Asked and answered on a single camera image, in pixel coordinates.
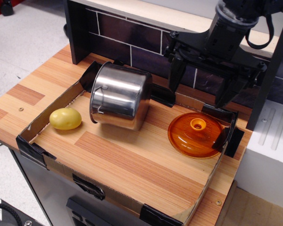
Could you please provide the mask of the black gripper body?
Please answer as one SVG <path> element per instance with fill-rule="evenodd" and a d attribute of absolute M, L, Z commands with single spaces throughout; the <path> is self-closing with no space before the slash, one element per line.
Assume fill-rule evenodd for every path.
<path fill-rule="evenodd" d="M 210 72 L 224 79 L 243 77 L 254 81 L 267 69 L 266 64 L 240 47 L 249 33 L 235 23 L 214 21 L 211 27 L 201 33 L 170 33 L 171 42 L 165 50 L 165 57 L 179 53 L 195 68 Z"/>

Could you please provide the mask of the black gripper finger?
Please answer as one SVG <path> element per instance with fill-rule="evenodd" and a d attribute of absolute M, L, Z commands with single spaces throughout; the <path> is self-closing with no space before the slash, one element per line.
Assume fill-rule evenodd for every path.
<path fill-rule="evenodd" d="M 170 59 L 171 66 L 168 76 L 168 87 L 171 92 L 176 92 L 185 73 L 187 62 L 179 53 L 172 54 Z"/>
<path fill-rule="evenodd" d="M 242 89 L 248 86 L 249 81 L 243 77 L 224 79 L 216 93 L 215 107 L 223 108 L 230 103 Z"/>

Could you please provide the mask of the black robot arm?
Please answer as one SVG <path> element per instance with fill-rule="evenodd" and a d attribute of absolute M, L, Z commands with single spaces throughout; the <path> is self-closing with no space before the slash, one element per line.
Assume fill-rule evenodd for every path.
<path fill-rule="evenodd" d="M 215 107 L 225 107 L 243 89 L 252 88 L 267 65 L 240 47 L 243 39 L 253 49 L 263 49 L 274 36 L 272 14 L 283 12 L 283 0 L 221 0 L 210 28 L 201 33 L 171 31 L 164 56 L 171 63 L 168 88 L 176 92 L 186 67 L 191 65 L 223 78 Z M 260 17 L 266 19 L 269 40 L 256 45 L 249 40 Z"/>

